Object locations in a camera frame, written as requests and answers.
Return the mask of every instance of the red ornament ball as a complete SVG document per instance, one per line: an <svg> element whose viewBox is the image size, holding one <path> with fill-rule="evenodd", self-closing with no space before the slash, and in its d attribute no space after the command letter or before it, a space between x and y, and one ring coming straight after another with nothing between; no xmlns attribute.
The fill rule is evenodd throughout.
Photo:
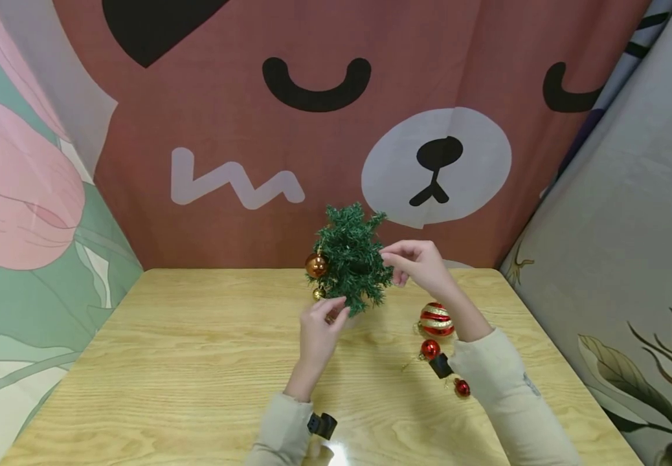
<svg viewBox="0 0 672 466"><path fill-rule="evenodd" d="M430 337L448 337L455 331L450 314L440 303L429 303L424 306L419 316L419 328Z"/></svg>
<svg viewBox="0 0 672 466"><path fill-rule="evenodd" d="M471 388L468 386L468 382L463 381L463 379L455 379L455 394L458 397L469 397Z"/></svg>
<svg viewBox="0 0 672 466"><path fill-rule="evenodd" d="M424 340L424 343L421 343L421 356L427 361L433 360L440 353L440 344L435 340Z"/></svg>

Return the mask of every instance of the sleeve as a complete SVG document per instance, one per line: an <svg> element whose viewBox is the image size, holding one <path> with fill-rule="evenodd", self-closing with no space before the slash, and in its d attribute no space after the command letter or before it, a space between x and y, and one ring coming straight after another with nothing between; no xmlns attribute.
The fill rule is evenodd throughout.
<svg viewBox="0 0 672 466"><path fill-rule="evenodd" d="M310 442L312 413L312 403L299 403L281 393L274 396L245 466L300 466Z"/></svg>
<svg viewBox="0 0 672 466"><path fill-rule="evenodd" d="M581 465L579 455L502 330L456 340L450 367L462 374L497 432L511 466Z"/></svg>

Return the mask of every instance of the artificial pine branch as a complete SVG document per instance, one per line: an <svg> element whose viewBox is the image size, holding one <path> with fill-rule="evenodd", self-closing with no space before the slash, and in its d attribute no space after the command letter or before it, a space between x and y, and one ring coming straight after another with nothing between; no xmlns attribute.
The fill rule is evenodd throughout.
<svg viewBox="0 0 672 466"><path fill-rule="evenodd" d="M372 241L375 230L386 219L384 212L377 212L364 221L364 211L359 202L335 209L326 208L328 226L323 227L313 252L325 257L328 270L320 278L311 278L326 290L326 298L346 296L351 306L350 317L363 312L369 299L380 305L385 298L383 289L392 284L393 268L383 265L379 251L380 241Z"/></svg>

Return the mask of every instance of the wood grain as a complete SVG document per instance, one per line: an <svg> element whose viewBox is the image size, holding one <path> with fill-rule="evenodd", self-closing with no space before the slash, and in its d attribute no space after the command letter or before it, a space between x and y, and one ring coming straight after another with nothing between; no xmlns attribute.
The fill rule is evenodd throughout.
<svg viewBox="0 0 672 466"><path fill-rule="evenodd" d="M503 277L453 274L509 335L585 463L641 465ZM301 270L146 272L1 464L241 464L298 357L310 294ZM306 465L508 464L473 398L425 363L401 373L429 301L413 283L389 289L345 331L313 396L339 424Z"/></svg>

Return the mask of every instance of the fabric backdrop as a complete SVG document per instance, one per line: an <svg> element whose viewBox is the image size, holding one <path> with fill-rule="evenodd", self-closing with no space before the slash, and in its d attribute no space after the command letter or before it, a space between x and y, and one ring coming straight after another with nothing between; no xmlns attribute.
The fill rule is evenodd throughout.
<svg viewBox="0 0 672 466"><path fill-rule="evenodd" d="M672 466L672 17L502 270L645 464Z"/></svg>
<svg viewBox="0 0 672 466"><path fill-rule="evenodd" d="M0 0L146 269L302 266L326 205L493 266L647 0Z"/></svg>
<svg viewBox="0 0 672 466"><path fill-rule="evenodd" d="M141 272L0 21L0 458Z"/></svg>

